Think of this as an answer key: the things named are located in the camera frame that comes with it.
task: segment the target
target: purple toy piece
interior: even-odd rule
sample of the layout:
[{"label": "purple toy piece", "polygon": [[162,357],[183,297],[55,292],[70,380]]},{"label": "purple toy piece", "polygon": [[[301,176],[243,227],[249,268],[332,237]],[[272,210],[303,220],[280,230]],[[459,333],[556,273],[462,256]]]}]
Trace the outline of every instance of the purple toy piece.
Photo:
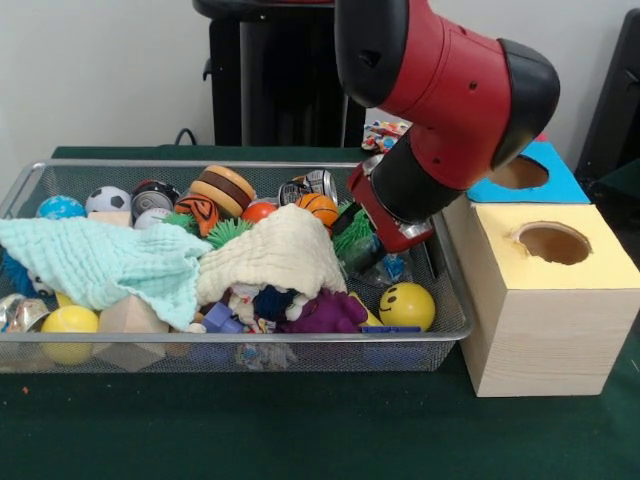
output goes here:
[{"label": "purple toy piece", "polygon": [[202,324],[207,333],[242,333],[244,327],[233,318],[233,311],[224,303],[216,303],[204,316]]},{"label": "purple toy piece", "polygon": [[360,333],[358,325],[367,316],[355,298],[323,289],[302,308],[298,320],[281,325],[281,329],[285,333]]}]

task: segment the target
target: light green cloth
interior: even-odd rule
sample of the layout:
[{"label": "light green cloth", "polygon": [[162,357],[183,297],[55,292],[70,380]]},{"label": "light green cloth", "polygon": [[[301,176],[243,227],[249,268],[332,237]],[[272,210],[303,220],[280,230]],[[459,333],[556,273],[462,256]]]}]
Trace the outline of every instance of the light green cloth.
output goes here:
[{"label": "light green cloth", "polygon": [[0,220],[0,245],[78,305],[103,310],[134,294],[179,330],[193,320],[198,258],[211,250],[174,225],[134,230],[85,218]]}]

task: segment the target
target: round hole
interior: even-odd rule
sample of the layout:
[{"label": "round hole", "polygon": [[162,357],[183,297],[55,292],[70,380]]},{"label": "round hole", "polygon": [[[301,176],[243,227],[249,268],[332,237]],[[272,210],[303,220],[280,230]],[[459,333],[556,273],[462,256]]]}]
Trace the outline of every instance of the round hole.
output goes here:
[{"label": "round hole", "polygon": [[516,235],[528,252],[551,263],[575,265],[591,253],[589,241],[576,230],[552,222],[537,222],[525,226]]},{"label": "round hole", "polygon": [[549,181],[549,171],[529,157],[519,155],[493,172],[489,180],[511,190],[524,190],[546,185]]}]

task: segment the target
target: yellow box top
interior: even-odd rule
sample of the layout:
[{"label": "yellow box top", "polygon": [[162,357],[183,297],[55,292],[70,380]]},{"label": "yellow box top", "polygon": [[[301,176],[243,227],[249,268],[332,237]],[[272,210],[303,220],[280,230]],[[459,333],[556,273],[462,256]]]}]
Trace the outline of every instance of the yellow box top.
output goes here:
[{"label": "yellow box top", "polygon": [[640,272],[593,205],[474,208],[508,289],[640,289]]}]

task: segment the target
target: purple plush toy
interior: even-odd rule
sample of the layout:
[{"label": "purple plush toy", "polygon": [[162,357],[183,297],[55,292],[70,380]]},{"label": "purple plush toy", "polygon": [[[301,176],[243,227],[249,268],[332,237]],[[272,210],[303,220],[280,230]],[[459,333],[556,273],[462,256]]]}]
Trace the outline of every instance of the purple plush toy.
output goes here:
[{"label": "purple plush toy", "polygon": [[358,325],[367,320],[367,311],[358,300],[346,293],[321,290],[309,300],[297,320],[280,325],[285,333],[359,333]]}]

